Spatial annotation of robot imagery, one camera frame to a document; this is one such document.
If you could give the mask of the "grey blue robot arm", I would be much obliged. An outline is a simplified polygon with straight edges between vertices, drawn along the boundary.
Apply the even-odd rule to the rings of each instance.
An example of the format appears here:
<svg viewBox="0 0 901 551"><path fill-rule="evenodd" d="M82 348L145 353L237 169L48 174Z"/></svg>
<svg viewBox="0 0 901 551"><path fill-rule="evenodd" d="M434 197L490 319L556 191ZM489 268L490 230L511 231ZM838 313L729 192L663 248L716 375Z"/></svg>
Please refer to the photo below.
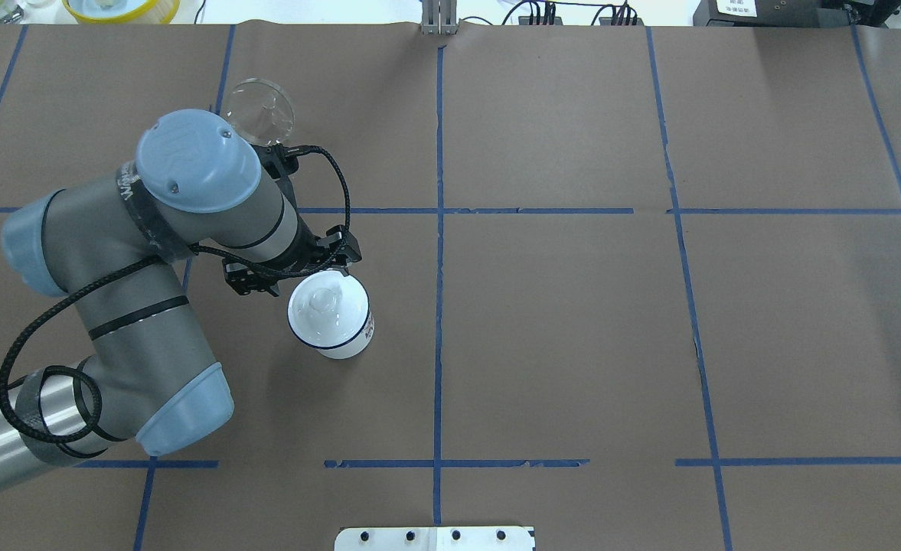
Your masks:
<svg viewBox="0 0 901 551"><path fill-rule="evenodd" d="M6 261L58 303L0 365L0 491L134 439L161 457L232 418L232 391L174 264L223 261L240 295L347 272L350 223L314 234L290 175L314 145L289 146L293 115L265 107L179 109L143 133L113 174L59 189L3 223Z"/></svg>

